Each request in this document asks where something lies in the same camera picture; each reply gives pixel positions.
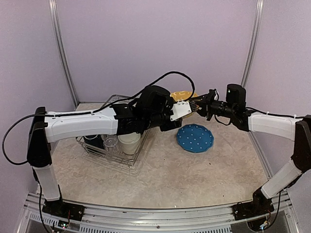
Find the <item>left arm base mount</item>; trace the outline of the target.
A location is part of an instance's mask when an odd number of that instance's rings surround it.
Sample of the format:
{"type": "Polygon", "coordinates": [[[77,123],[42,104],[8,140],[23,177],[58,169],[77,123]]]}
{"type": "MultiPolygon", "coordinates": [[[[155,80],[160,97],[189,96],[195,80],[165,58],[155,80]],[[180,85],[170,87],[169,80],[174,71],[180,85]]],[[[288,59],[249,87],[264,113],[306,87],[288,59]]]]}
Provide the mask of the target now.
{"type": "Polygon", "coordinates": [[[85,207],[62,200],[46,201],[42,211],[52,216],[66,218],[68,220],[82,221],[85,207]]]}

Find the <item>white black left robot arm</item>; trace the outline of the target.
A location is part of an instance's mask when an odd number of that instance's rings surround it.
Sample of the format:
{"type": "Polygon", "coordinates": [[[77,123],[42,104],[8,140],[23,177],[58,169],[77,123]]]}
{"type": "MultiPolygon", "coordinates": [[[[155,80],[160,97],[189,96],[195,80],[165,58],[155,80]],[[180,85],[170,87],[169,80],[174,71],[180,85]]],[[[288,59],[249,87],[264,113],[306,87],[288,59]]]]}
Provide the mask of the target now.
{"type": "Polygon", "coordinates": [[[143,89],[138,99],[117,100],[100,109],[78,112],[46,112],[38,107],[29,131],[27,162],[40,184],[45,204],[58,216],[68,211],[57,183],[50,144],[59,140],[106,135],[142,134],[159,127],[161,131],[177,129],[182,117],[190,112],[188,104],[179,104],[168,90],[152,85],[143,89]]]}

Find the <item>yellow polka dot plate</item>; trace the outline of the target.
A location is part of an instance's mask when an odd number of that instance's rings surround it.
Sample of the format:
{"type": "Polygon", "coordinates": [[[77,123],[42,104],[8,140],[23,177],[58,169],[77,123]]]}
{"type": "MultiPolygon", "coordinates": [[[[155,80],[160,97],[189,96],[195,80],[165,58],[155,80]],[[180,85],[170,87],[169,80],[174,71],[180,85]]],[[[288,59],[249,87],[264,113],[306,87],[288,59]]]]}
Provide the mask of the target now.
{"type": "MultiPolygon", "coordinates": [[[[187,98],[189,98],[192,94],[192,91],[176,91],[176,92],[172,92],[170,94],[170,96],[176,101],[182,101],[182,100],[186,100],[187,98]]],[[[198,97],[198,95],[194,92],[194,94],[192,95],[192,97],[198,97]]],[[[183,117],[183,119],[188,118],[190,116],[192,116],[194,113],[190,113],[187,114],[186,116],[183,117]]]]}

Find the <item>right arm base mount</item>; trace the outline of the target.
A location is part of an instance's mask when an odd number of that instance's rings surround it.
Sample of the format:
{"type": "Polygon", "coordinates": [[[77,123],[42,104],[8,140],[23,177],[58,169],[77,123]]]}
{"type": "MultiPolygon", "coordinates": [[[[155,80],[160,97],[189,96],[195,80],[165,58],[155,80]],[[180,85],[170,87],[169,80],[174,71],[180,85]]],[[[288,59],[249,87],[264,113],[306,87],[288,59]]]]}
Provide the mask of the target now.
{"type": "Polygon", "coordinates": [[[274,210],[275,209],[272,203],[268,203],[267,205],[263,206],[256,206],[252,201],[244,203],[239,202],[232,206],[234,219],[236,221],[268,214],[274,210]]]}

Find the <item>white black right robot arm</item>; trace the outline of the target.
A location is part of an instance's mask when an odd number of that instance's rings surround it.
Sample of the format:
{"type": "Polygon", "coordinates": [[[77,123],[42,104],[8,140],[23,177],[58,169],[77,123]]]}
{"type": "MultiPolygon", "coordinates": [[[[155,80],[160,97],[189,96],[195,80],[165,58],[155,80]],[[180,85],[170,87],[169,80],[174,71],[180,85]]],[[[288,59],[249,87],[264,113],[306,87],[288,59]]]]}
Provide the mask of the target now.
{"type": "Polygon", "coordinates": [[[246,106],[246,90],[239,84],[228,84],[225,101],[216,99],[216,91],[191,97],[196,112],[210,120],[212,116],[229,119],[237,129],[245,132],[267,133],[294,142],[290,160],[263,186],[258,188],[252,201],[234,205],[238,214],[260,214],[273,211],[272,197],[291,187],[311,168],[311,117],[277,115],[246,106]]]}

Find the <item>blue polka dot plate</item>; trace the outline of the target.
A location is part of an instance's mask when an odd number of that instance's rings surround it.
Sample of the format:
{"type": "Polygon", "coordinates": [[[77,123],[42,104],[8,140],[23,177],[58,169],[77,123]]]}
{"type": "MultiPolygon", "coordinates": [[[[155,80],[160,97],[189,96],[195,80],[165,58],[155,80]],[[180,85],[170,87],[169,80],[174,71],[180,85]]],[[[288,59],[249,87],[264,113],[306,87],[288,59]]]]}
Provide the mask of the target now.
{"type": "Polygon", "coordinates": [[[188,124],[181,127],[176,134],[178,145],[191,153],[206,152],[213,147],[214,136],[202,125],[188,124]]]}

